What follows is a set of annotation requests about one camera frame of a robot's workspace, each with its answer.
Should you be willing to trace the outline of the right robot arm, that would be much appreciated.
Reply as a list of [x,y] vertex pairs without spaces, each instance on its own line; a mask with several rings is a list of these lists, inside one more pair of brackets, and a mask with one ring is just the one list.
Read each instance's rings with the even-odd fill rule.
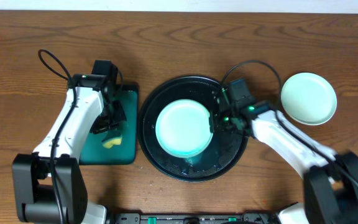
[[358,157],[338,154],[291,124],[270,103],[218,100],[213,131],[251,136],[271,147],[303,179],[304,202],[277,213],[277,223],[358,223]]

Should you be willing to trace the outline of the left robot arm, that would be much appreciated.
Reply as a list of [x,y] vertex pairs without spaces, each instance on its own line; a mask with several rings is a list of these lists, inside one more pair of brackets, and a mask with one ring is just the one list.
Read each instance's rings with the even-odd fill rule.
[[101,145],[106,149],[122,142],[110,118],[114,87],[108,75],[70,78],[66,102],[45,139],[32,154],[18,154],[12,163],[20,221],[107,223],[107,208],[88,201],[79,164],[89,133],[105,133]]

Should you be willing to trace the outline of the green yellow sponge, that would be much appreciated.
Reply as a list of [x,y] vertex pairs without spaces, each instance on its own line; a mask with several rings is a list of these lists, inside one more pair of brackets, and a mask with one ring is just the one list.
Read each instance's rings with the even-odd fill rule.
[[117,130],[110,130],[106,137],[102,140],[103,147],[110,149],[113,146],[121,145],[122,143],[122,134]]

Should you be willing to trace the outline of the mint plate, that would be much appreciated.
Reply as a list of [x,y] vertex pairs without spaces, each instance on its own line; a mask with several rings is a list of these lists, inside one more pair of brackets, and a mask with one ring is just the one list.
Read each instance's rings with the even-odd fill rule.
[[209,119],[209,111],[201,103],[189,99],[173,101],[157,117],[157,141],[171,156],[197,156],[208,147],[213,138]]
[[284,83],[280,98],[292,119],[310,126],[328,122],[337,109],[334,88],[326,79],[310,72],[291,76]]

